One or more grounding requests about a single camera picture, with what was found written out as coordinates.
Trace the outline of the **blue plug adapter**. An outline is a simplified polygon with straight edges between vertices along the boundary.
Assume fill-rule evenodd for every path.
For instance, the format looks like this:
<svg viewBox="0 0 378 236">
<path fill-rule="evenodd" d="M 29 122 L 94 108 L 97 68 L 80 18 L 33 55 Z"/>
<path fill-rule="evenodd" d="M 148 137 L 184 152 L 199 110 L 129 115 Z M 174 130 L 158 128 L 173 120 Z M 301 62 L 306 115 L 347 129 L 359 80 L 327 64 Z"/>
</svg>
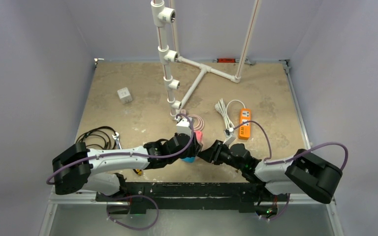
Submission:
<svg viewBox="0 0 378 236">
<path fill-rule="evenodd" d="M 186 157 L 182 158 L 181 160 L 187 163 L 193 163 L 196 160 L 196 157 Z"/>
</svg>

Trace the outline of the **pink plug adapter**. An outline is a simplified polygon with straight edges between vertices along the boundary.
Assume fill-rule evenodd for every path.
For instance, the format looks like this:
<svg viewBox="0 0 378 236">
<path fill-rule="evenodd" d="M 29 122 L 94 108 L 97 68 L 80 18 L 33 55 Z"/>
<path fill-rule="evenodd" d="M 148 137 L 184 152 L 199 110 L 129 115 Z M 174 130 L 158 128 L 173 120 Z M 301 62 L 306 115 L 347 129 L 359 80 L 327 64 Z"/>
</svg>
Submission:
<svg viewBox="0 0 378 236">
<path fill-rule="evenodd" d="M 200 130 L 196 130 L 194 133 L 195 133 L 197 146 L 199 147 L 200 150 L 202 150 L 203 149 L 203 133 Z"/>
</svg>

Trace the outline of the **orange power strip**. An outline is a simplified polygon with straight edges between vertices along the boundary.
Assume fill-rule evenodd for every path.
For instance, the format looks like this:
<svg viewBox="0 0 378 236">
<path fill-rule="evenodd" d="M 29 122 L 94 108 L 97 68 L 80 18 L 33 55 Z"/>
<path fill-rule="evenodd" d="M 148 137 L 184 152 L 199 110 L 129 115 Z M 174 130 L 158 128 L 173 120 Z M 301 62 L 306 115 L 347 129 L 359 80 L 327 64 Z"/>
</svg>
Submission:
<svg viewBox="0 0 378 236">
<path fill-rule="evenodd" d="M 248 140 L 251 137 L 251 127 L 250 123 L 248 122 L 251 120 L 251 110 L 247 108 L 242 108 L 240 110 L 240 127 L 238 128 L 238 139 L 240 140 Z"/>
</svg>

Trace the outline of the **white cube socket adapter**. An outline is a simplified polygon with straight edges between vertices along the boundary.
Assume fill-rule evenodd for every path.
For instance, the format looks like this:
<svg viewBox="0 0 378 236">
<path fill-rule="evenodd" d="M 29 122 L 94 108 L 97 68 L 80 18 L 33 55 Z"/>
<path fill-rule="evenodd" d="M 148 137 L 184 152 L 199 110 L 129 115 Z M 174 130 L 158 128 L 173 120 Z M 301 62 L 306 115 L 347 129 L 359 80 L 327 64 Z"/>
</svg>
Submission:
<svg viewBox="0 0 378 236">
<path fill-rule="evenodd" d="M 127 87 L 117 90 L 117 95 L 122 104 L 127 104 L 133 101 L 132 95 Z"/>
</svg>

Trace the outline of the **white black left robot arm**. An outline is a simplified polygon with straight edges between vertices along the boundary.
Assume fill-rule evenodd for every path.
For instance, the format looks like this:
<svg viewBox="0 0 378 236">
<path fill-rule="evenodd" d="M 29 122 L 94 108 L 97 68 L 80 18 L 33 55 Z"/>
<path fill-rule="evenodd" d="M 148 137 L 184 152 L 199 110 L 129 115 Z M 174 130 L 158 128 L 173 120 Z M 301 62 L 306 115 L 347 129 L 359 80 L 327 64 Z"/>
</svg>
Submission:
<svg viewBox="0 0 378 236">
<path fill-rule="evenodd" d="M 54 185 L 58 195 L 90 190 L 121 201 L 127 195 L 125 178 L 112 171 L 164 168 L 178 159 L 196 157 L 202 146 L 196 136 L 186 134 L 130 149 L 98 150 L 76 143 L 52 160 L 53 173 L 46 183 Z"/>
</svg>

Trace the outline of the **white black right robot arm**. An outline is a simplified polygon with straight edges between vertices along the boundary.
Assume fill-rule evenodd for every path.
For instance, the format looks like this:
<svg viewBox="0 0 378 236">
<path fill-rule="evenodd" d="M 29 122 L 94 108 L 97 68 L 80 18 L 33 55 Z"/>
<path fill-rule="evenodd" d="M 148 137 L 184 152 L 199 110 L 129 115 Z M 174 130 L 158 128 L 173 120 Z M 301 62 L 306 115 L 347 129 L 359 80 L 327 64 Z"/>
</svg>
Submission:
<svg viewBox="0 0 378 236">
<path fill-rule="evenodd" d="M 216 141 L 198 157 L 240 171 L 248 182 L 258 184 L 256 192 L 263 200 L 280 194 L 306 194 L 328 204 L 343 176 L 341 168 L 306 149 L 299 149 L 292 157 L 269 161 L 254 158 L 243 144 L 228 147 Z"/>
</svg>

